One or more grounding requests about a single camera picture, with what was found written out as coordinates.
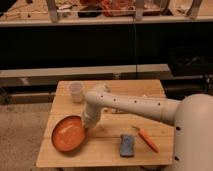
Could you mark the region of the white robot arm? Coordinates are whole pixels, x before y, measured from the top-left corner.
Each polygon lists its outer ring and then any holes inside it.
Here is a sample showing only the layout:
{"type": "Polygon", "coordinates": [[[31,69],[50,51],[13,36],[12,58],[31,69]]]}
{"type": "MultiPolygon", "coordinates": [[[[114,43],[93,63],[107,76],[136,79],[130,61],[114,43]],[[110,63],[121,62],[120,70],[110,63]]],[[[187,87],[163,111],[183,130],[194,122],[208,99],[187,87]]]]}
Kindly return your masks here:
{"type": "Polygon", "coordinates": [[[95,126],[104,107],[119,109],[174,126],[171,171],[213,171],[213,96],[194,94],[183,100],[112,94],[99,84],[85,94],[82,120],[95,126]]]}

